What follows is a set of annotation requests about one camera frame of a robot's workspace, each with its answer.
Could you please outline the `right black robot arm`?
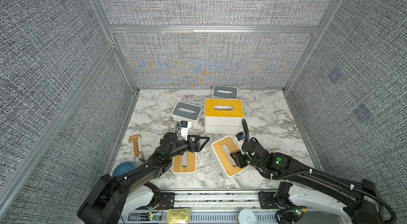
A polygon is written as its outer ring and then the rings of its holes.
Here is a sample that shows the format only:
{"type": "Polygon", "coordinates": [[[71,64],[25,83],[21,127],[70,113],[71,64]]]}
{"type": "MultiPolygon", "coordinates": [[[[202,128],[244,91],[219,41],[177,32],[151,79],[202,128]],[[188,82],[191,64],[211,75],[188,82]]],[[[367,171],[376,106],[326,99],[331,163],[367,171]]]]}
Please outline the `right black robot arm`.
{"type": "Polygon", "coordinates": [[[272,202],[279,224],[294,224],[306,209],[325,211],[352,224],[394,224],[395,211],[382,199],[376,185],[366,179],[351,181],[326,174],[282,154],[269,153],[244,133],[235,136],[239,150],[231,153],[238,167],[253,166],[262,177],[279,180],[272,202]]]}

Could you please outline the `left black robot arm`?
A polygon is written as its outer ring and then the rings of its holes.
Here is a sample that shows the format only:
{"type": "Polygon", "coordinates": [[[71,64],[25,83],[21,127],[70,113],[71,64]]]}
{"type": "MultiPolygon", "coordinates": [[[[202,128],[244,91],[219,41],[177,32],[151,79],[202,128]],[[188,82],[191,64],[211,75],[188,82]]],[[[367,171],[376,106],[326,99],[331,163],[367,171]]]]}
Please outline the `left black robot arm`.
{"type": "Polygon", "coordinates": [[[159,146],[143,165],[123,175],[112,177],[106,174],[99,178],[77,216],[86,224],[117,224],[131,191],[164,174],[174,157],[202,151],[209,140],[209,137],[199,135],[179,140],[176,133],[164,134],[159,146]]]}

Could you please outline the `yellow lid tissue box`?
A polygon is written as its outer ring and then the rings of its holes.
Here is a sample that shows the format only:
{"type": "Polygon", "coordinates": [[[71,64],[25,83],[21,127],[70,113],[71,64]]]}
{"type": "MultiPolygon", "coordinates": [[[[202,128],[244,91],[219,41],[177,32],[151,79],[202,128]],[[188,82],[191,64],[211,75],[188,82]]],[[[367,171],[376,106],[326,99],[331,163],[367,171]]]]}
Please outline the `yellow lid tissue box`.
{"type": "Polygon", "coordinates": [[[243,118],[243,105],[240,100],[205,100],[204,124],[207,126],[238,127],[243,118]]]}

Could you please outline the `large bamboo lid tissue box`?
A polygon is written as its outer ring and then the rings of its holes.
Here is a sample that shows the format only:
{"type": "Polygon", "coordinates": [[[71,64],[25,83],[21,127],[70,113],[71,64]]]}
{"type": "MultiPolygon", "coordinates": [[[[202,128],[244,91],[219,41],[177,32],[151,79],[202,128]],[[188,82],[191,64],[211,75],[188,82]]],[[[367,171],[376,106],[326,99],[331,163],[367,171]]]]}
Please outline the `large bamboo lid tissue box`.
{"type": "Polygon", "coordinates": [[[235,135],[242,132],[243,129],[240,126],[210,126],[204,125],[204,131],[206,134],[225,134],[225,135],[235,135]]]}

